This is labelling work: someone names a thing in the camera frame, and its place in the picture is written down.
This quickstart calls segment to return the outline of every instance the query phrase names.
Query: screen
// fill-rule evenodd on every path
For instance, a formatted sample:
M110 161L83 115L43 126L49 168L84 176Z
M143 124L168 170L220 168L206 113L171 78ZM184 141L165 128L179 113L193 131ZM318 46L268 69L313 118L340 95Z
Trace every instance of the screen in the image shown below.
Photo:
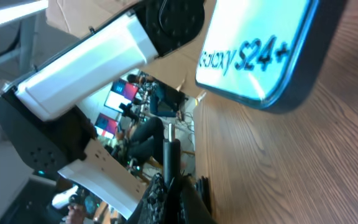
M113 120L104 114L99 114L94 126L98 135L113 139L116 134L117 125L118 122L116 120Z
M287 79L316 6L313 0L218 1L196 81L251 100L269 97Z
M120 79L115 81L112 84L111 90L104 105L122 113L122 109L120 109L119 105L121 103L124 103L125 105L131 103L135 98L138 90L139 88L137 86L124 80Z

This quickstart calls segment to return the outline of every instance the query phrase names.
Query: wood grain surface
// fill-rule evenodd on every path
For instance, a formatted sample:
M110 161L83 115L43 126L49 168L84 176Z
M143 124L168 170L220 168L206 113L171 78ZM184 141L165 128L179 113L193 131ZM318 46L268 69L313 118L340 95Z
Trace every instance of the wood grain surface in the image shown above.
M300 108L268 114L208 93L195 132L218 223L358 223L358 0Z

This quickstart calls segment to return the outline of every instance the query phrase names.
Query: person sitting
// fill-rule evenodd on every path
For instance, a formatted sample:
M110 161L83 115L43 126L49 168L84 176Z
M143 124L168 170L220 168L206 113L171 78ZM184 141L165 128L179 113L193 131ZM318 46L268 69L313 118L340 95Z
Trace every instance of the person sitting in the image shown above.
M147 120L143 125L136 128L133 135L131 130L127 133L119 133L116 130L116 136L112 140L101 141L105 147L116 150L113 157L125 164L132 158L137 160L138 164L143 164L152 156L159 164L163 165L163 140L164 125L160 118L153 117Z
M157 79L153 78L150 75L144 75L142 77L134 74L130 74L127 76L127 80L129 83L134 83L138 85L145 85L147 91L151 92L150 96L150 112L156 116L174 118L177 117L181 119L181 111L179 110L176 103L172 102L167 98L167 85L158 81ZM159 101L164 102L167 104L172 111L159 111L158 110L158 103Z

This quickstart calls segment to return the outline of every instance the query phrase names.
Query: fluorescent light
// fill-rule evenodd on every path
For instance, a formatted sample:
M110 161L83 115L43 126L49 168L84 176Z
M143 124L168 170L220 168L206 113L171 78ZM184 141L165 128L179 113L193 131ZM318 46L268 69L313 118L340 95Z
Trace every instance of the fluorescent light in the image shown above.
M48 8L48 0L41 0L0 9L0 25L15 19L28 16Z

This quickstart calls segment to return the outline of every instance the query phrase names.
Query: black mount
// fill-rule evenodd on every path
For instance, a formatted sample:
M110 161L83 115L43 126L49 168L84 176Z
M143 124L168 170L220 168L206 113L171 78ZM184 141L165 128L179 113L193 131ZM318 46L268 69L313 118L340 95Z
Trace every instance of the black mount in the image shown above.
M204 25L204 0L151 0L135 13L160 57L193 40Z
M96 131L79 108L42 122L16 98L15 90L13 86L0 95L0 125L26 165L56 179L58 170L86 159L85 147Z

